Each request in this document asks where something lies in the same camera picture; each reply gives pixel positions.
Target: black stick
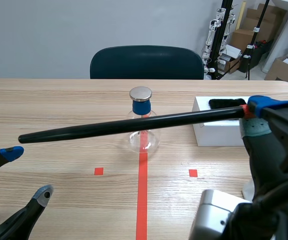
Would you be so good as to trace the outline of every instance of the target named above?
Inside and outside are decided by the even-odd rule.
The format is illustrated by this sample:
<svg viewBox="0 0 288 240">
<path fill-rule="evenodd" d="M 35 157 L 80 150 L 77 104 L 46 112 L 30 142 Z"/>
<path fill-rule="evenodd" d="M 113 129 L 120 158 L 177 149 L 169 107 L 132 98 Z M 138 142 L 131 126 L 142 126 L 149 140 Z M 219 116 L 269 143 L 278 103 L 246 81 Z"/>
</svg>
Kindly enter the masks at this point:
<svg viewBox="0 0 288 240">
<path fill-rule="evenodd" d="M 242 117 L 244 117 L 243 108 L 241 106 L 236 106 L 222 109 L 102 122 L 40 131 L 19 136 L 19 142 L 22 144 L 27 144 L 82 139 L 104 135 L 129 133 L 147 129 L 168 128 L 233 118 L 238 119 Z"/>
</svg>

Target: blue flask cap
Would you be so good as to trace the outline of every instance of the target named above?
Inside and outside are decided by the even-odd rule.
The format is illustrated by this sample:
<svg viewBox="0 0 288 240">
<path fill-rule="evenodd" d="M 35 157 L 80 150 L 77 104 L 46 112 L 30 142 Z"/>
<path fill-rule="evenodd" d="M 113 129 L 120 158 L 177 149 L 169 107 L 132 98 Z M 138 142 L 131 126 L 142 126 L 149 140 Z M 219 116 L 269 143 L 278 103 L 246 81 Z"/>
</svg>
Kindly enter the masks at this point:
<svg viewBox="0 0 288 240">
<path fill-rule="evenodd" d="M 133 112 L 137 115 L 146 115 L 151 111 L 150 98 L 152 90 L 145 86 L 137 86 L 130 90 L 130 98 L 133 100 Z"/>
</svg>

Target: chair backrest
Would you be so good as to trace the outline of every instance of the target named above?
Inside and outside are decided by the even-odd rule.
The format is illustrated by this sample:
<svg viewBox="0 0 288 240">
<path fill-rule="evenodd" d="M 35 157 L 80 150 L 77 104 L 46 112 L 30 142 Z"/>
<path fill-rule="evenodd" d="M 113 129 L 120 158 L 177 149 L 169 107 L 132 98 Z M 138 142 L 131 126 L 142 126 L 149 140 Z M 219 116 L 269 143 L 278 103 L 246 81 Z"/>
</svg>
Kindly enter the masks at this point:
<svg viewBox="0 0 288 240">
<path fill-rule="evenodd" d="M 201 57 L 172 46 L 117 46 L 100 50 L 90 64 L 91 79 L 200 79 Z"/>
</svg>

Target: floor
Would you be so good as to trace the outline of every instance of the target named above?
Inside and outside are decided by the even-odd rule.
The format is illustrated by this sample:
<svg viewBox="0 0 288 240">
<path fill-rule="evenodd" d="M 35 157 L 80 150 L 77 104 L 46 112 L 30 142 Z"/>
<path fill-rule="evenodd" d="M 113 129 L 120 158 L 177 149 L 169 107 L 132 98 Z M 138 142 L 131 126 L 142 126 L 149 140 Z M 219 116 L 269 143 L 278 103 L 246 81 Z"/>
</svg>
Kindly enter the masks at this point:
<svg viewBox="0 0 288 240">
<path fill-rule="evenodd" d="M 261 71 L 262 62 L 250 70 L 250 80 L 264 80 L 266 74 Z M 223 80 L 247 80 L 246 74 L 237 70 L 232 74 L 226 74 Z"/>
</svg>

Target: silver lid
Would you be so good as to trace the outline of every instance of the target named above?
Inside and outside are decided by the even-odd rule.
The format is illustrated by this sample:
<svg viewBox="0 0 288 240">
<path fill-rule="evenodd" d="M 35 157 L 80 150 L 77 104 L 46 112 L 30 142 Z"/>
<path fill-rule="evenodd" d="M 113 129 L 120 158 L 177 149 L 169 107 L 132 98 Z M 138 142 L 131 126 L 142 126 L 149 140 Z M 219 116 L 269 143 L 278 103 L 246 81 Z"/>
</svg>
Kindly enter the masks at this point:
<svg viewBox="0 0 288 240">
<path fill-rule="evenodd" d="M 133 101 L 145 102 L 152 97 L 152 90 L 145 86 L 137 86 L 130 90 L 129 96 Z"/>
</svg>

